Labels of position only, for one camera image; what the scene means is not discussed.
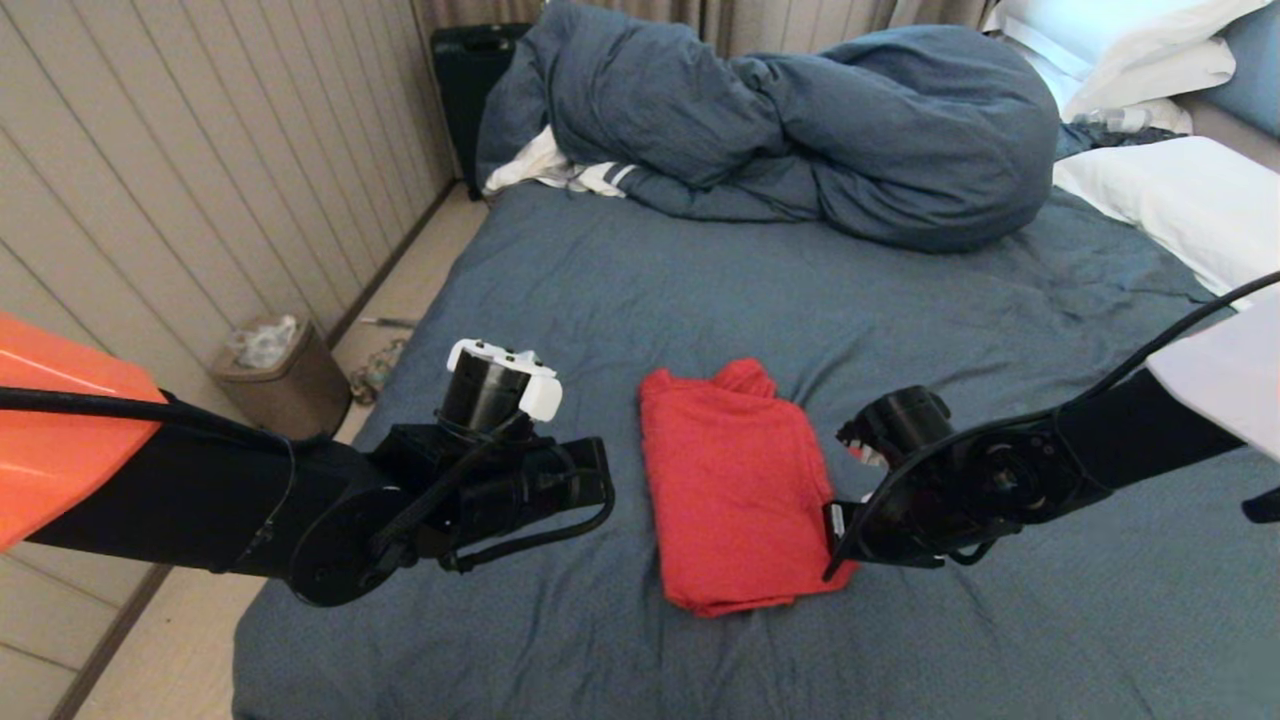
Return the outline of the clear plastic bottle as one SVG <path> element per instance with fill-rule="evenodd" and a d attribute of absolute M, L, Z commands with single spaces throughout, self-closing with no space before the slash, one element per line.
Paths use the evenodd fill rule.
<path fill-rule="evenodd" d="M 1149 127 L 1152 114 L 1144 108 L 1097 108 L 1074 115 L 1070 126 L 1091 132 L 1133 135 Z"/>

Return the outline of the patterned slipper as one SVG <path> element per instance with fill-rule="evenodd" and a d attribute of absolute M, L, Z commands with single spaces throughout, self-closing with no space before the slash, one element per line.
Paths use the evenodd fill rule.
<path fill-rule="evenodd" d="M 406 338 L 393 340 L 348 374 L 351 398 L 356 405 L 371 406 L 379 400 L 406 345 Z"/>

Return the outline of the blue padded headboard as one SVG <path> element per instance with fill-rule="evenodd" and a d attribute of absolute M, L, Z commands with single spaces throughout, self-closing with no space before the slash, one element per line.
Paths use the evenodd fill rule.
<path fill-rule="evenodd" d="M 1235 19 L 1219 37 L 1236 68 L 1229 82 L 1199 91 L 1199 97 L 1280 140 L 1280 0 Z"/>

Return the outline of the black suitcase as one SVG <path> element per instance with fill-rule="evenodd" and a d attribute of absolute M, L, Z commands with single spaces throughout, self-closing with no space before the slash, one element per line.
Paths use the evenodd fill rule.
<path fill-rule="evenodd" d="M 434 29 L 430 51 L 445 126 L 468 199 L 481 199 L 476 174 L 477 135 L 486 96 L 507 72 L 530 23 Z"/>

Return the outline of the white striped garment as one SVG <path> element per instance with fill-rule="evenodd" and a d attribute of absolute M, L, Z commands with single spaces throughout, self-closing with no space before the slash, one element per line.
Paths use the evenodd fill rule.
<path fill-rule="evenodd" d="M 618 161 L 594 165 L 571 161 L 561 151 L 553 128 L 545 126 L 511 161 L 489 174 L 481 193 L 494 197 L 508 187 L 532 182 L 570 192 L 625 199 L 627 193 L 620 183 L 635 169 L 634 164 Z"/>

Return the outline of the red printed t-shirt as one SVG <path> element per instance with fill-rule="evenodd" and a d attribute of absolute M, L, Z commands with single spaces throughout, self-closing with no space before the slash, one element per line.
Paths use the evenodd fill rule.
<path fill-rule="evenodd" d="M 806 414 L 754 357 L 709 378 L 660 368 L 639 386 L 643 460 L 666 598 L 721 618 L 842 591 L 823 507 L 835 497 Z"/>

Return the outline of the large white pillow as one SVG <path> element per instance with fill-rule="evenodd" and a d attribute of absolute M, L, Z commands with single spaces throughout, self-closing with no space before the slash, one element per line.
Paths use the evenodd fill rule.
<path fill-rule="evenodd" d="M 1206 137 L 1056 161 L 1056 187 L 1133 225 L 1221 295 L 1280 272 L 1280 173 Z"/>

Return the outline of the brown trash bin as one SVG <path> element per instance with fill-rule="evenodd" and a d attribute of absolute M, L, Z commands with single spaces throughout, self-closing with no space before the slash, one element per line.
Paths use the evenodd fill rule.
<path fill-rule="evenodd" d="M 297 318 L 298 333 L 275 366 L 239 366 L 224 345 L 210 373 L 250 424 L 293 439 L 330 436 L 351 404 L 348 380 L 315 324 Z"/>

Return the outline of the crumpled blue duvet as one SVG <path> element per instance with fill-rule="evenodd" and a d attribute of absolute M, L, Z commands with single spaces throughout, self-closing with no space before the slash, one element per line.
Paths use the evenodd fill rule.
<path fill-rule="evenodd" d="M 724 59 L 686 26 L 556 0 L 486 97 L 477 178 L 545 126 L 571 161 L 634 164 L 626 199 L 668 217 L 941 254 L 1036 218 L 1060 119 L 1028 61 L 965 27 Z"/>

